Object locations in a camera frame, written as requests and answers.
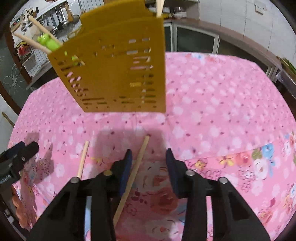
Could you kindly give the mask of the white wall socket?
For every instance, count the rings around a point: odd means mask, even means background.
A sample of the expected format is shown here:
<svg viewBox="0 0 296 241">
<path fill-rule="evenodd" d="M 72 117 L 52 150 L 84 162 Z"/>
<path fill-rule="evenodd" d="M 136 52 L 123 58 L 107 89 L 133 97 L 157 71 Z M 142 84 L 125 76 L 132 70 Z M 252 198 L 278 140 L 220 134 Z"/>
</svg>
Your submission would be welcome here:
<svg viewBox="0 0 296 241">
<path fill-rule="evenodd" d="M 264 13 L 267 10 L 266 5 L 258 0 L 254 0 L 254 6 L 255 6 L 255 12 L 260 15 L 264 15 Z"/>
</svg>

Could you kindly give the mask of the yellow plastic utensil holder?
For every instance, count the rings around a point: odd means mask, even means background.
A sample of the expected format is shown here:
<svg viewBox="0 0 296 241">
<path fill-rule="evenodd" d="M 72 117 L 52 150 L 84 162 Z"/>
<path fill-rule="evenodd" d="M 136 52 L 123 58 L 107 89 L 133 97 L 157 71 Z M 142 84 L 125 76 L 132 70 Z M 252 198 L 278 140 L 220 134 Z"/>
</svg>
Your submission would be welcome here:
<svg viewBox="0 0 296 241">
<path fill-rule="evenodd" d="M 84 13 L 81 29 L 48 58 L 86 113 L 166 111 L 163 20 L 144 1 Z"/>
</svg>

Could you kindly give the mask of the kitchen counter cabinet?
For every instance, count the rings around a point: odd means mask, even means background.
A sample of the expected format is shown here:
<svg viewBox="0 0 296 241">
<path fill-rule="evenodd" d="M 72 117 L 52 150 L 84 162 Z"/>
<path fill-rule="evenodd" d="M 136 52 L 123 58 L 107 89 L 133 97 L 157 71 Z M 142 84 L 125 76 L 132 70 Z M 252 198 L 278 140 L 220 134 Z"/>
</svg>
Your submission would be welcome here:
<svg viewBox="0 0 296 241">
<path fill-rule="evenodd" d="M 164 20 L 166 50 L 229 55 L 256 63 L 276 82 L 279 59 L 262 45 L 233 30 L 191 18 Z"/>
</svg>

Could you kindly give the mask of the wall utensil rack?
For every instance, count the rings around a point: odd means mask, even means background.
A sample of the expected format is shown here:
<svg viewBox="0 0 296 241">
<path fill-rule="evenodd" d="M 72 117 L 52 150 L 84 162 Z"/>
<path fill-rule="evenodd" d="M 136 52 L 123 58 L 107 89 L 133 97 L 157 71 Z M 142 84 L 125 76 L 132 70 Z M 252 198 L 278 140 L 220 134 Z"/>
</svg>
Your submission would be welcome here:
<svg viewBox="0 0 296 241">
<path fill-rule="evenodd" d="M 36 19 L 46 26 L 52 26 L 57 30 L 58 25 L 63 23 L 63 31 L 74 30 L 79 26 L 80 4 L 82 1 L 28 1 L 15 15 L 23 17 L 20 30 L 26 32 L 32 27 L 28 20 L 29 14 L 36 14 Z"/>
</svg>

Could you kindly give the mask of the pink floral tablecloth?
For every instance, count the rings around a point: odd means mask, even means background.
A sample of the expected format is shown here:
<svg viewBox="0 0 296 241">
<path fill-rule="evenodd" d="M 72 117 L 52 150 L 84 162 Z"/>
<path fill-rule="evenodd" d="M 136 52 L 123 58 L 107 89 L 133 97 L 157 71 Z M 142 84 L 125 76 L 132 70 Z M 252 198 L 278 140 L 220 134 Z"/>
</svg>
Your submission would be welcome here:
<svg viewBox="0 0 296 241">
<path fill-rule="evenodd" d="M 85 113 L 59 78 L 28 97 L 10 146 L 40 150 L 13 185 L 17 217 L 30 229 L 78 172 L 93 178 L 127 149 L 149 143 L 116 226 L 118 240 L 180 240 L 186 202 L 173 194 L 166 149 L 208 179 L 226 177 L 248 202 L 271 240 L 295 213 L 295 118 L 254 63 L 231 56 L 166 54 L 165 113 Z"/>
</svg>

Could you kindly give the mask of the wooden chopstick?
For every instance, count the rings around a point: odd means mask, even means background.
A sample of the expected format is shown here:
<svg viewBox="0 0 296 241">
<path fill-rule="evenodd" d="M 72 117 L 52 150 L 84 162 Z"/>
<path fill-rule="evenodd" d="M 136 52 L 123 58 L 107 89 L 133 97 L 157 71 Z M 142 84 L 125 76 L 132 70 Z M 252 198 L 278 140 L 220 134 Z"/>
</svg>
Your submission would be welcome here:
<svg viewBox="0 0 296 241">
<path fill-rule="evenodd" d="M 165 0 L 156 0 L 156 8 L 157 8 L 157 18 L 160 18 L 163 12 Z"/>
<path fill-rule="evenodd" d="M 114 214 L 114 217 L 113 217 L 113 225 L 114 225 L 114 227 L 116 227 L 116 225 L 117 225 L 117 223 L 119 221 L 119 218 L 120 218 L 120 216 L 121 216 L 121 214 L 123 212 L 123 209 L 125 207 L 125 203 L 127 201 L 129 193 L 130 193 L 130 191 L 132 189 L 132 185 L 134 183 L 134 180 L 136 178 L 136 175 L 137 175 L 137 172 L 139 170 L 140 164 L 141 164 L 142 159 L 144 157 L 145 150 L 146 150 L 147 145 L 149 143 L 149 139 L 150 139 L 149 135 L 145 136 L 143 144 L 142 144 L 142 146 L 140 148 L 140 151 L 138 152 L 137 159 L 135 161 L 135 164 L 133 165 L 132 171 L 130 173 L 130 177 L 129 177 L 127 185 L 126 185 L 125 193 L 121 197 L 121 200 L 119 202 L 119 205 L 118 205 L 117 210 L 116 210 L 116 212 Z"/>
<path fill-rule="evenodd" d="M 45 46 L 43 46 L 43 45 L 39 44 L 38 42 L 28 38 L 27 36 L 20 35 L 18 33 L 13 33 L 13 35 L 20 38 L 21 40 L 25 41 L 27 44 L 31 45 L 32 47 L 45 52 L 46 54 L 50 54 L 52 52 L 51 50 L 49 50 Z"/>
<path fill-rule="evenodd" d="M 36 19 L 34 19 L 32 16 L 28 17 L 28 20 L 31 21 L 34 25 L 37 26 L 37 28 L 42 31 L 43 33 L 48 34 L 59 46 L 62 46 L 63 43 L 59 41 L 50 31 L 48 31 L 41 23 L 39 23 Z"/>
</svg>

